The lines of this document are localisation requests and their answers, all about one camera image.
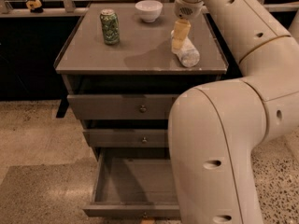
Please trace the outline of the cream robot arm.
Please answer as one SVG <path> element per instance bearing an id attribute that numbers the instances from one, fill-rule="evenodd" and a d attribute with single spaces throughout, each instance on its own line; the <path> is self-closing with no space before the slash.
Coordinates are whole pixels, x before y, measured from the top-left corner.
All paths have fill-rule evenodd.
<path id="1" fill-rule="evenodd" d="M 257 0 L 175 0 L 206 7 L 232 52 L 240 78 L 182 93 L 168 122 L 183 224 L 263 224 L 251 151 L 298 125 L 296 39 Z"/>

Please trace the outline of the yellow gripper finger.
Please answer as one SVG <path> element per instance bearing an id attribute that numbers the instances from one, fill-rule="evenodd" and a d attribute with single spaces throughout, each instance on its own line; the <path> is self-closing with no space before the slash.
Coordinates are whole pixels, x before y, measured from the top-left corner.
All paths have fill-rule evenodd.
<path id="1" fill-rule="evenodd" d="M 186 19 L 178 19 L 175 22 L 172 35 L 172 49 L 181 49 L 190 29 L 190 22 Z"/>

